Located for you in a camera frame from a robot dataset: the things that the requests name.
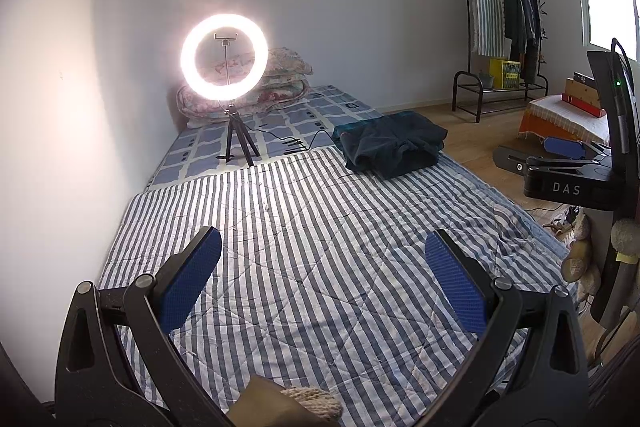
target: blue gripper pad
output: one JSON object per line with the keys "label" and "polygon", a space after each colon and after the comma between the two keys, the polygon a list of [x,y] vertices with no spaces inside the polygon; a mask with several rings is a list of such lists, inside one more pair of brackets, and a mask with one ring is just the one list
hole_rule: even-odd
{"label": "blue gripper pad", "polygon": [[584,149],[580,142],[573,140],[565,140],[562,138],[549,137],[545,138],[542,142],[545,151],[551,154],[557,154],[570,158],[572,160],[584,160],[587,156],[587,151]]}
{"label": "blue gripper pad", "polygon": [[158,324],[168,335],[181,328],[222,253],[220,232],[211,229],[182,264],[159,303]]}
{"label": "blue gripper pad", "polygon": [[481,335],[487,324],[485,301],[449,246],[435,233],[427,236],[424,256],[465,330]]}

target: red box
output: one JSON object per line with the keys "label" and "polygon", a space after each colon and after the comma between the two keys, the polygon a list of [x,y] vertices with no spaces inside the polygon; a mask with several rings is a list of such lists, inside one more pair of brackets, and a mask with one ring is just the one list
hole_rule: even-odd
{"label": "red box", "polygon": [[562,100],[566,103],[570,103],[574,107],[581,109],[583,111],[588,112],[590,115],[595,116],[596,118],[602,118],[607,114],[607,111],[604,109],[600,109],[599,107],[595,107],[590,103],[586,103],[584,100],[580,100],[580,98],[575,98],[567,93],[562,93]]}

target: yellow tape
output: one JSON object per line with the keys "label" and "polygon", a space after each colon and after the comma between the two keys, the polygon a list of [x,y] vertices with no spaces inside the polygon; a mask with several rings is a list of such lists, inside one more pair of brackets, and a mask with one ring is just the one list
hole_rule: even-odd
{"label": "yellow tape", "polygon": [[623,253],[618,252],[616,261],[620,261],[620,263],[625,263],[625,264],[638,264],[638,257],[636,257],[635,255],[625,255]]}

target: black tripod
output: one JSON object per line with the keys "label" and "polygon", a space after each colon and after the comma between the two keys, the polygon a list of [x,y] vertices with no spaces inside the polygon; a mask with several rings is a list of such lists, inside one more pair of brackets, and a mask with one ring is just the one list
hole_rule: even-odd
{"label": "black tripod", "polygon": [[249,147],[247,147],[247,142],[251,146],[251,149],[254,151],[254,154],[256,156],[260,156],[260,153],[258,153],[258,148],[255,146],[255,143],[252,140],[249,131],[240,118],[236,106],[230,103],[228,109],[226,110],[226,113],[229,115],[229,125],[226,128],[226,154],[224,156],[218,156],[218,158],[224,158],[225,162],[229,163],[229,160],[234,157],[231,154],[231,139],[233,138],[233,134],[235,131],[238,135],[238,141],[240,142],[240,147],[242,147],[242,152],[244,153],[246,162],[250,167],[253,167],[254,160],[253,158],[251,158],[251,153],[249,152]]}
{"label": "black tripod", "polygon": [[[214,38],[217,41],[222,41],[222,47],[225,49],[225,69],[226,69],[226,85],[229,85],[229,63],[226,60],[226,49],[229,47],[230,41],[235,41],[238,38],[238,34],[236,33],[235,37],[219,37],[218,34],[214,34]],[[240,142],[240,147],[242,147],[242,152],[244,153],[244,158],[250,167],[254,166],[254,160],[251,158],[251,153],[249,152],[249,147],[247,147],[247,142],[251,146],[251,149],[254,151],[256,156],[260,156],[258,153],[258,148],[255,146],[254,141],[251,139],[251,135],[249,131],[242,121],[242,118],[238,114],[238,110],[233,103],[229,103],[229,107],[225,111],[229,115],[229,126],[226,128],[226,154],[224,156],[218,156],[220,159],[224,159],[226,163],[229,163],[231,158],[234,156],[231,154],[231,139],[233,138],[234,131],[238,135],[238,141]]]}

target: window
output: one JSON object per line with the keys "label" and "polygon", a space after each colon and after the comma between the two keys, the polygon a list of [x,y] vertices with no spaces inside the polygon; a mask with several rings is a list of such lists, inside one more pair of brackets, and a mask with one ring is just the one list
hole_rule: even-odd
{"label": "window", "polygon": [[617,38],[631,60],[640,57],[640,0],[582,0],[585,44],[611,48]]}

